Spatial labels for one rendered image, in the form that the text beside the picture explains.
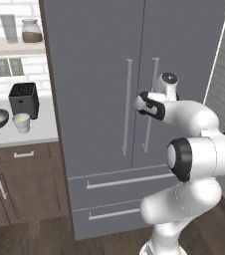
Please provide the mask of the grey fridge door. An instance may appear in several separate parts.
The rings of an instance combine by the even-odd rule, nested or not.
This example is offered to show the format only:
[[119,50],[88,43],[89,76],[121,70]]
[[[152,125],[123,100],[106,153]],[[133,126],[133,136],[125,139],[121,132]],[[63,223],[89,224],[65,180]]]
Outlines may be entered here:
[[151,90],[157,58],[181,100],[203,102],[224,20],[225,0],[145,0],[138,90]]
[[[144,0],[43,0],[69,177],[131,167]],[[132,59],[123,156],[126,59]]]

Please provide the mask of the grey fridge drawer front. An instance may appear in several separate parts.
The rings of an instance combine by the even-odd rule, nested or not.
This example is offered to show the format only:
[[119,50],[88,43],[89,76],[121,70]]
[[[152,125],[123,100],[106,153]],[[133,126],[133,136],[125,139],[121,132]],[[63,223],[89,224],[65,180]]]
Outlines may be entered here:
[[146,166],[107,173],[69,177],[70,201],[73,210],[88,209],[102,205],[111,205],[133,200],[141,200],[149,194],[174,186],[178,180],[174,177],[142,181],[131,184],[86,189],[87,182],[97,184],[130,178],[146,177],[171,173],[166,164]]
[[73,210],[73,224],[75,238],[77,240],[99,237],[128,230],[147,227],[148,224],[143,221],[140,212],[103,218],[98,220],[89,220],[89,214],[99,215],[111,212],[139,208],[140,201],[133,200],[111,205],[90,207],[88,209]]

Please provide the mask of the white glass of lemonade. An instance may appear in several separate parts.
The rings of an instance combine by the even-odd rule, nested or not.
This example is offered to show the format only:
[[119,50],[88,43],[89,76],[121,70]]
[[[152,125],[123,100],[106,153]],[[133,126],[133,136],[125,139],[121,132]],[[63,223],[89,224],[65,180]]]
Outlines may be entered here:
[[17,114],[12,118],[12,121],[19,133],[27,133],[30,130],[30,116],[28,114]]

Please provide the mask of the tall frosted glass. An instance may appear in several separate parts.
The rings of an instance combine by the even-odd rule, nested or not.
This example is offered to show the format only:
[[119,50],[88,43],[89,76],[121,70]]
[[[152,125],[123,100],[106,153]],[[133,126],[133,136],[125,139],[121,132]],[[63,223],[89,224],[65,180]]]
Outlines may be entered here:
[[9,44],[18,42],[15,16],[13,14],[1,14],[1,24],[5,33],[6,41]]

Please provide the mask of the brown wooden drawer front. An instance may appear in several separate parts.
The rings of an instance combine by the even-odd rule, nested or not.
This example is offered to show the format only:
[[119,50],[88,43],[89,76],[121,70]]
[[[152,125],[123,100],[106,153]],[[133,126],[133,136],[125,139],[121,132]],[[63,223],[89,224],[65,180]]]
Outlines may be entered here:
[[[14,158],[13,153],[25,153],[34,150],[35,155],[30,157]],[[18,146],[0,147],[0,164],[11,164],[15,162],[29,162],[48,160],[52,158],[54,154],[58,154],[59,144],[57,142],[45,142],[25,144]]]

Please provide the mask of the black toaster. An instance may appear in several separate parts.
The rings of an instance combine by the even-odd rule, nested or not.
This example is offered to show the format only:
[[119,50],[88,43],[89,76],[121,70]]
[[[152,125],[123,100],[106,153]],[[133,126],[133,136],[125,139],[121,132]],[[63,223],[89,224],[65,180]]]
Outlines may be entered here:
[[28,114],[32,120],[38,117],[39,98],[35,83],[17,83],[8,96],[13,115]]

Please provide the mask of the glass jar with brown contents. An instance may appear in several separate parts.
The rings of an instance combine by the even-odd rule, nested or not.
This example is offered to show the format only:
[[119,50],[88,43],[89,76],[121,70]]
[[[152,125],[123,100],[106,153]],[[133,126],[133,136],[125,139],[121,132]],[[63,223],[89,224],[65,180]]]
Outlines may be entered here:
[[22,20],[22,39],[24,43],[40,43],[43,41],[42,31],[37,19]]

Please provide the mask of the grey wall socket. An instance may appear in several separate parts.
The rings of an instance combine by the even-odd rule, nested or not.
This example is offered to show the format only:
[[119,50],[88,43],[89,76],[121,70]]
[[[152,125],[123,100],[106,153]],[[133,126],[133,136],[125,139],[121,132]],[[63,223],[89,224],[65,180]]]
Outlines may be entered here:
[[7,59],[0,59],[0,77],[10,77],[10,67]]
[[24,75],[22,61],[20,58],[11,58],[9,60],[9,62],[10,62],[11,71],[12,71],[13,76],[23,76]]

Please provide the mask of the white wall shelf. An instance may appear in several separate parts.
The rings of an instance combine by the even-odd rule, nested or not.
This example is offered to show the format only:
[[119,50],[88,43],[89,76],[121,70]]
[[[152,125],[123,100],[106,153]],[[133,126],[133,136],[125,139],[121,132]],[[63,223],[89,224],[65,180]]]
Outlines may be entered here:
[[22,39],[19,38],[17,43],[10,44],[5,38],[0,38],[0,56],[44,54],[45,52],[44,43],[24,43]]

